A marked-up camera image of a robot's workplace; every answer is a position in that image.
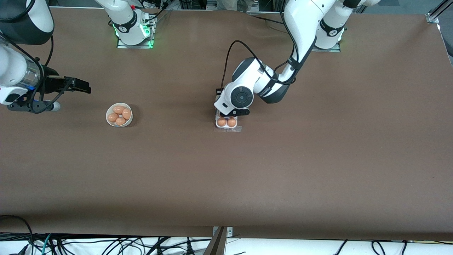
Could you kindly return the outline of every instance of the metal mounting plate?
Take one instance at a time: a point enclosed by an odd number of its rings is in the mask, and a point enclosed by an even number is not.
[[[212,230],[212,236],[216,234],[216,231],[219,227],[214,227]],[[226,227],[226,236],[232,237],[233,236],[233,227]]]

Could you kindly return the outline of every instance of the silver metal cylinder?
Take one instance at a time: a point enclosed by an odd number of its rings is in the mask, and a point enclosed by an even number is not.
[[[36,85],[38,85],[38,83],[41,79],[41,74],[39,73],[39,67],[33,60],[31,60],[27,56],[24,56],[24,57],[25,57],[25,61],[27,62],[27,70],[25,71],[24,77],[17,84],[17,86],[21,86],[24,88],[35,87]]]

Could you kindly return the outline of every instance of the bowl of eggs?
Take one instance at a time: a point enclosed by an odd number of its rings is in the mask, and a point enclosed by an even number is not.
[[[106,113],[106,120],[113,127],[124,128],[132,122],[132,110],[126,103],[115,103]]]

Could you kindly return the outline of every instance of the metal bracket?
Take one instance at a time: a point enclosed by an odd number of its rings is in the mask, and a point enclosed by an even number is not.
[[[442,0],[440,4],[430,10],[426,15],[426,21],[428,23],[439,23],[438,17],[451,5],[453,5],[453,0]]]
[[[227,234],[233,234],[232,227],[214,227],[214,237],[209,241],[203,255],[225,255]]]
[[[319,48],[313,47],[312,51],[315,51],[315,52],[341,52],[339,43],[337,43],[335,46],[333,46],[330,49],[319,49]]]
[[[439,23],[439,19],[437,19],[437,18],[435,20],[431,20],[430,15],[431,15],[431,13],[429,13],[429,12],[427,14],[425,14],[426,22],[432,23],[432,24]]]
[[[212,235],[214,236],[217,232],[217,229],[219,227],[214,227],[212,230]],[[233,227],[226,227],[226,236],[227,237],[232,237],[233,236]]]

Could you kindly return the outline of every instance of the white floor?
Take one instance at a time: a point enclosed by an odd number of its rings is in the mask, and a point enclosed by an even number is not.
[[[90,242],[101,239],[77,239],[70,241]],[[157,238],[143,238],[146,245],[153,245]],[[185,237],[170,238],[162,245],[169,246],[180,242],[185,242]],[[237,255],[245,252],[244,255],[333,255],[338,251],[342,244],[340,240],[285,240],[285,239],[240,239],[229,238],[227,240],[225,255]],[[100,255],[103,250],[111,242],[102,242],[95,244],[68,244],[67,247],[76,255]],[[192,247],[195,251],[204,249],[208,245],[208,241],[193,242]],[[17,254],[25,245],[26,241],[0,241],[0,255]],[[403,243],[399,242],[381,242],[386,255],[399,255],[403,249]],[[118,246],[110,255],[119,253]],[[26,255],[29,255],[31,248],[27,249]],[[128,247],[124,251],[124,255],[140,255],[143,251],[136,248]],[[180,255],[183,254],[182,249],[171,249],[164,252],[165,255]],[[340,255],[373,255],[371,242],[369,241],[348,241],[344,245]],[[424,243],[408,243],[404,255],[451,255],[453,254],[453,245],[444,244],[424,244]]]

